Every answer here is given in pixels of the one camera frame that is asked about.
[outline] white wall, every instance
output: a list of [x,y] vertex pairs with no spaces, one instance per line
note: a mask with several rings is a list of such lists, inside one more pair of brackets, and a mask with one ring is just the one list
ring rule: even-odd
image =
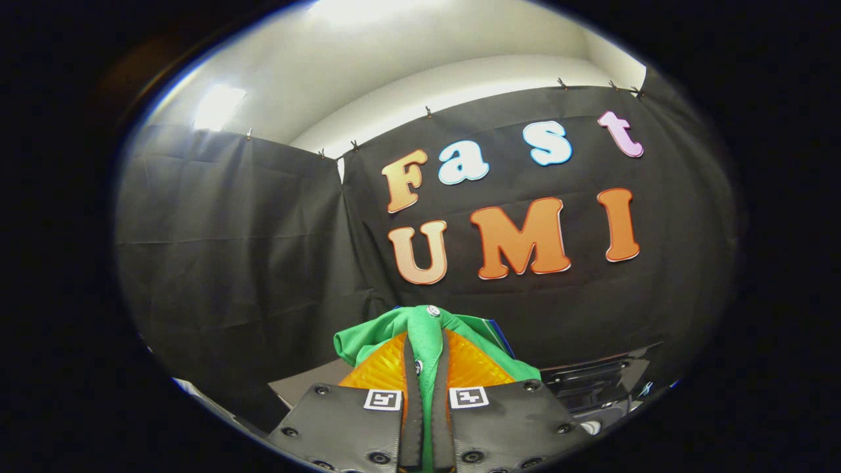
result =
[[587,52],[593,64],[605,71],[619,88],[643,86],[645,66],[624,50],[588,29],[582,29]]
[[338,158],[388,130],[438,110],[501,93],[558,85],[606,86],[611,78],[583,59],[557,56],[494,56],[439,66],[392,82],[338,109],[291,146]]
[[580,26],[522,0],[319,0],[284,9],[201,61],[151,122],[189,125],[211,87],[246,96],[224,130],[289,144],[412,74],[491,56],[586,59]]

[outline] green cloth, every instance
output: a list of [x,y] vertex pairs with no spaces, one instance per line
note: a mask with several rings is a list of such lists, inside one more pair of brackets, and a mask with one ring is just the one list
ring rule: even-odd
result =
[[[430,311],[437,311],[439,316],[433,316]],[[356,367],[388,340],[408,332],[415,361],[423,363],[418,378],[424,413],[423,473],[432,471],[432,392],[443,350],[443,328],[465,337],[515,380],[540,379],[539,370],[508,356],[502,342],[485,319],[452,314],[440,307],[399,307],[374,320],[338,332],[333,337],[336,353],[349,365]]]

